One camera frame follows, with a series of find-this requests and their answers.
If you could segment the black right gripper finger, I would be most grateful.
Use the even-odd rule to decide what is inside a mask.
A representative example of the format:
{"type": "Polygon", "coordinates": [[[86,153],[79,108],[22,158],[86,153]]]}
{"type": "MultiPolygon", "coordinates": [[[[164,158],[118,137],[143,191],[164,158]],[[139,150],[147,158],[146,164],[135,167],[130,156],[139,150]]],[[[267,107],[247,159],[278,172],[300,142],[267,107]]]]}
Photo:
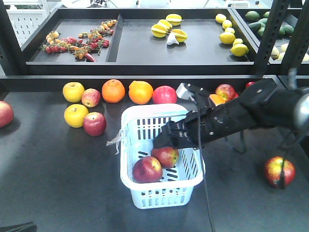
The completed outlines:
{"type": "Polygon", "coordinates": [[[166,125],[161,127],[161,132],[157,136],[159,138],[185,138],[184,126],[182,121],[169,121],[166,125]]]}
{"type": "Polygon", "coordinates": [[[195,148],[196,144],[185,138],[155,138],[154,148],[172,147],[173,149],[195,148]]]}

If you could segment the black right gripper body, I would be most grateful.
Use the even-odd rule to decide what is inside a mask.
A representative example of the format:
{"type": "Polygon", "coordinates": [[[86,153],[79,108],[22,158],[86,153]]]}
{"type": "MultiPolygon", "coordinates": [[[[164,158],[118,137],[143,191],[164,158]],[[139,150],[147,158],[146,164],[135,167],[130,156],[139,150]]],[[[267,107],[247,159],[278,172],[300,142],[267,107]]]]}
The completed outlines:
{"type": "Polygon", "coordinates": [[[241,131],[241,106],[217,106],[190,111],[181,121],[185,138],[198,148],[241,131]]]}

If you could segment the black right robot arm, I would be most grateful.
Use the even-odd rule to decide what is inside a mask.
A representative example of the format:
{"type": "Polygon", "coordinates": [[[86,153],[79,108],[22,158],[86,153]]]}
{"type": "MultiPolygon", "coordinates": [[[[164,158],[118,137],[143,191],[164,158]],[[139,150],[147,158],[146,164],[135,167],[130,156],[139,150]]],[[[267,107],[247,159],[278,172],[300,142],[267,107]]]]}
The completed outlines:
{"type": "Polygon", "coordinates": [[[186,99],[195,103],[197,110],[164,125],[153,140],[154,148],[198,148],[246,129],[284,127],[300,137],[309,132],[308,87],[279,88],[271,79],[262,79],[218,106],[196,86],[184,87],[186,99]]]}

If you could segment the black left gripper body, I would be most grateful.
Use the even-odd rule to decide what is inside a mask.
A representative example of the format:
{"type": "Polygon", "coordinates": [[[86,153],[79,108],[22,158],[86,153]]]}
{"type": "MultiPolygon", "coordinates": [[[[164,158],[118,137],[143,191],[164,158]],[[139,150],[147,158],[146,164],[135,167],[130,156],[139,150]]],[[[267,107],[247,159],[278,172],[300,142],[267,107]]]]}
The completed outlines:
{"type": "Polygon", "coordinates": [[[1,227],[0,232],[36,232],[36,225],[33,222],[1,227]]]}

